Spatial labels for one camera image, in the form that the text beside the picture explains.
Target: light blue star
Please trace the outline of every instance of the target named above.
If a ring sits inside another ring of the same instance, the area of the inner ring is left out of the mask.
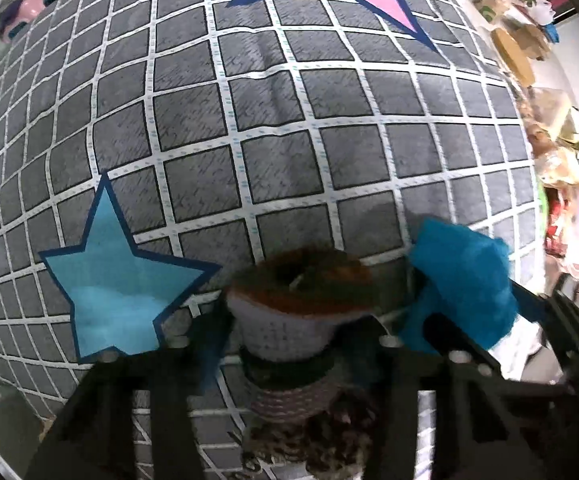
[[[80,245],[40,256],[72,305],[80,361],[109,348],[128,355],[157,349],[162,320],[220,269],[138,249],[107,176]]]

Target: gray checkered bedsheet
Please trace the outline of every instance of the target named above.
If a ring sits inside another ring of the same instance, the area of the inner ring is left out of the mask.
[[[42,418],[88,366],[38,251],[80,241],[103,171],[141,247],[223,266],[192,316],[309,243],[361,257],[393,310],[425,215],[502,237],[520,282],[542,270],[521,121],[454,1],[407,0],[439,54],[352,0],[228,1],[59,0],[0,57],[0,379]],[[235,348],[191,401],[221,480],[249,417]],[[135,416],[149,478],[144,395]]]

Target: patterned fabric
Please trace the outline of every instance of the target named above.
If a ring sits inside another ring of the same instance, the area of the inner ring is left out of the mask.
[[[0,58],[0,378],[43,418],[88,367],[38,251],[80,241],[104,171],[142,248],[223,266],[192,316],[308,244],[361,258],[398,307],[427,214],[501,236],[522,283],[542,268],[521,121],[454,2],[407,0],[439,55],[351,0],[228,1],[59,0]],[[239,468],[246,406],[232,348],[191,399],[209,477]],[[144,396],[136,442],[147,478]]]

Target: pink toy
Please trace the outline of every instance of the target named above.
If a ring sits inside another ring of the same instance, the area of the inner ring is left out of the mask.
[[[18,0],[5,9],[0,24],[2,40],[9,43],[25,26],[37,17],[45,7],[56,0]]]

